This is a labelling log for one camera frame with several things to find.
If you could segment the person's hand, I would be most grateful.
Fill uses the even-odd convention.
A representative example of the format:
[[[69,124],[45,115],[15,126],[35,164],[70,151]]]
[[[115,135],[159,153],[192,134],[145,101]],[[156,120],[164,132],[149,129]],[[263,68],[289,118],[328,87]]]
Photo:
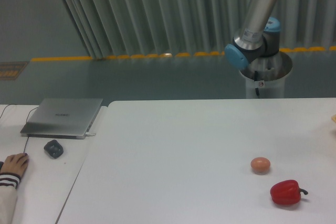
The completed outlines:
[[[26,153],[19,153],[8,156],[1,168],[1,174],[14,174],[22,179],[25,171],[23,171],[24,156]]]

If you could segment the white striped sleeve forearm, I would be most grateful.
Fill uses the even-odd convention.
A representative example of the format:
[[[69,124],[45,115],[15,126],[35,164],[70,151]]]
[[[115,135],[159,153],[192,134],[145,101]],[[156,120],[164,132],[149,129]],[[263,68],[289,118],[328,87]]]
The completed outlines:
[[[13,166],[3,164],[1,170],[1,223],[12,223],[21,175]]]

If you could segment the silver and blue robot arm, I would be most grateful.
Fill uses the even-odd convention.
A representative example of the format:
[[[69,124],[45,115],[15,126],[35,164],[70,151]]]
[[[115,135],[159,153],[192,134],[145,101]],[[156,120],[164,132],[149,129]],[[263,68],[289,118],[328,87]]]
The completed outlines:
[[[227,60],[237,69],[246,69],[255,59],[279,51],[280,22],[267,27],[276,1],[250,0],[242,28],[224,49]]]

